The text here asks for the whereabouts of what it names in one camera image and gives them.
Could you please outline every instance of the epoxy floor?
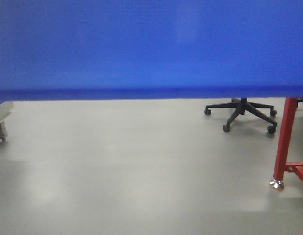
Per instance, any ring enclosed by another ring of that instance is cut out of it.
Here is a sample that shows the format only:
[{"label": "epoxy floor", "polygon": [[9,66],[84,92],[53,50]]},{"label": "epoxy floor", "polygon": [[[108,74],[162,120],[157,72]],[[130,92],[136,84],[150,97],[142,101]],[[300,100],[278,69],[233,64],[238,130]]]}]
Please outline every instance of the epoxy floor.
[{"label": "epoxy floor", "polygon": [[[0,235],[303,235],[303,183],[272,178],[277,132],[229,99],[15,102],[0,141]],[[303,104],[289,159],[303,159]]]}]

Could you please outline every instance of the black chair base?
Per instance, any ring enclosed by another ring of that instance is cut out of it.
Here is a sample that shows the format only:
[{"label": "black chair base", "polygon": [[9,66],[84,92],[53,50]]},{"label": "black chair base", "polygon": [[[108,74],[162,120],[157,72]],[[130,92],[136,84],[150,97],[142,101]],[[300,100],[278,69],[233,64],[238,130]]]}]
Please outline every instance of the black chair base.
[{"label": "black chair base", "polygon": [[270,116],[274,117],[277,114],[277,112],[276,110],[274,110],[274,107],[272,105],[247,102],[246,98],[242,98],[242,99],[233,98],[231,101],[232,102],[230,103],[207,105],[205,108],[206,115],[211,114],[211,109],[235,108],[235,111],[228,119],[226,125],[223,126],[224,132],[229,132],[230,124],[236,119],[237,116],[239,116],[239,114],[243,115],[245,111],[249,111],[250,113],[272,124],[272,126],[268,126],[267,128],[270,134],[276,132],[277,123],[274,120],[272,120],[270,117],[268,117],[267,115],[265,115],[264,113],[258,110],[258,109],[270,109],[269,114]]}]

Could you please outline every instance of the blue table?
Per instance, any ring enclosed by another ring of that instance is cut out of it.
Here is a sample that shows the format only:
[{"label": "blue table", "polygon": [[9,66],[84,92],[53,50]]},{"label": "blue table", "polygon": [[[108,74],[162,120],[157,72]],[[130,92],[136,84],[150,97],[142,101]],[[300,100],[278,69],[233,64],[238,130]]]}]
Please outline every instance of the blue table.
[{"label": "blue table", "polygon": [[303,96],[303,0],[0,0],[0,100]]}]

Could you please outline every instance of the chair caster wheel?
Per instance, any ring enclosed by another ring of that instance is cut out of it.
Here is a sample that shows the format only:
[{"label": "chair caster wheel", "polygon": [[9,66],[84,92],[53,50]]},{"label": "chair caster wheel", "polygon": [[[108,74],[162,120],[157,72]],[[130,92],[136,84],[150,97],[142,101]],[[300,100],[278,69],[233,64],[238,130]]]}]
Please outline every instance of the chair caster wheel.
[{"label": "chair caster wheel", "polygon": [[206,115],[210,115],[210,114],[211,114],[211,109],[205,109],[204,113],[205,113]]},{"label": "chair caster wheel", "polygon": [[270,114],[270,116],[274,117],[274,116],[276,116],[277,111],[273,109],[269,112],[269,114]]},{"label": "chair caster wheel", "polygon": [[227,126],[227,125],[224,125],[223,129],[224,129],[224,132],[226,132],[226,133],[230,132],[230,130],[231,130],[230,126]]},{"label": "chair caster wheel", "polygon": [[276,132],[276,128],[273,126],[269,126],[267,127],[267,131],[269,134],[273,134],[274,132]]}]

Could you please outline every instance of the red metal frame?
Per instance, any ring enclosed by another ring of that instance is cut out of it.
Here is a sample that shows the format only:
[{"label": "red metal frame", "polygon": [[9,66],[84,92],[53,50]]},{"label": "red metal frame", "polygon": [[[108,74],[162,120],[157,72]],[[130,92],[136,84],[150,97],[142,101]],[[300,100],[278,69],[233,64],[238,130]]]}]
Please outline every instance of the red metal frame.
[{"label": "red metal frame", "polygon": [[285,171],[294,172],[303,181],[303,161],[287,162],[292,127],[297,107],[297,98],[286,98],[274,169],[274,179],[278,181],[283,180]]}]

